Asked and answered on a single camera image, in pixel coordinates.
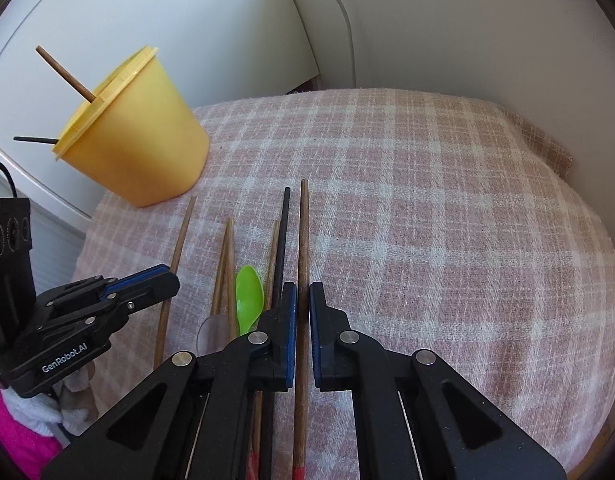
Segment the pink sleeve forearm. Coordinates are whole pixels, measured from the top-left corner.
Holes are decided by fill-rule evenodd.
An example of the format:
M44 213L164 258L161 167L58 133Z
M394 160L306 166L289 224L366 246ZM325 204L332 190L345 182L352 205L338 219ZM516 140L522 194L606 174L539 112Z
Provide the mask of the pink sleeve forearm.
M0 390L0 451L23 478L39 479L43 469L62 451L62 445L52 434L42 436L17 422L6 408L2 393Z

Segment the left gloved hand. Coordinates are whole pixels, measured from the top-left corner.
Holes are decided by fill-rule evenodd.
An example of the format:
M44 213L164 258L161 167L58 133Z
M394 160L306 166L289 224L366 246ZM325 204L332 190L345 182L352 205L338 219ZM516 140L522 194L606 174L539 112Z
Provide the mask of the left gloved hand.
M36 434L53 437L52 425L61 425L69 434L80 436L98 419L91 387L94 375L91 362L53 385L57 400L45 393L23 399L13 388L1 390L1 395L12 418Z

